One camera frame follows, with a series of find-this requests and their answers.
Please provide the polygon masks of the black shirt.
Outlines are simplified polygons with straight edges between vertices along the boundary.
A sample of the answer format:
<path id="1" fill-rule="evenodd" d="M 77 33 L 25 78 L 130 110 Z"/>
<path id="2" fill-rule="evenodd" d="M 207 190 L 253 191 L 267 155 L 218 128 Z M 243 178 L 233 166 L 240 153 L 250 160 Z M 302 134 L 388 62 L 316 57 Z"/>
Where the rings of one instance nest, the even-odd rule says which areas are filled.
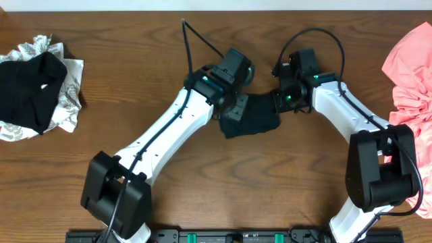
<path id="1" fill-rule="evenodd" d="M 249 94 L 240 121 L 223 116 L 219 119 L 226 138 L 265 133 L 278 128 L 280 123 L 271 93 Z"/>

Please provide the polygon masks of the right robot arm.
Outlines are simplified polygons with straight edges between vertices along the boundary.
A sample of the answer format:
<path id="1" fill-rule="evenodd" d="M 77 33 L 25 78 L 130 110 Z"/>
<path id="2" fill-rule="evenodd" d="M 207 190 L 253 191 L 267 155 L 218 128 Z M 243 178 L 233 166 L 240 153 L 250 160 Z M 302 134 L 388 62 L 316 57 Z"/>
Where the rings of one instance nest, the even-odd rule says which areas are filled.
<path id="1" fill-rule="evenodd" d="M 340 77 L 320 72 L 315 64 L 278 63 L 272 74 L 280 83 L 275 102 L 283 110 L 315 110 L 348 142 L 348 199 L 329 222 L 335 242 L 358 242 L 382 216 L 403 217 L 419 208 L 393 210 L 407 198 L 423 200 L 414 134 L 408 126 L 375 117 Z"/>

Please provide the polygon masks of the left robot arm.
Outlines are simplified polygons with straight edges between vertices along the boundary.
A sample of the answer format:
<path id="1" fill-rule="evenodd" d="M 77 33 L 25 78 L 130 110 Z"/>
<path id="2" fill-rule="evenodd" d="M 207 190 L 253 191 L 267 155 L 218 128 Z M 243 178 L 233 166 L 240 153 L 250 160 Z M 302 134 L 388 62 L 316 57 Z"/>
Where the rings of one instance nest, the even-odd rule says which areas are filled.
<path id="1" fill-rule="evenodd" d="M 248 100 L 240 92 L 254 66 L 205 65 L 186 76 L 168 110 L 142 135 L 113 156 L 90 161 L 80 204 L 106 225 L 93 242 L 146 242 L 151 231 L 152 187 L 177 150 L 214 114 L 235 122 Z"/>

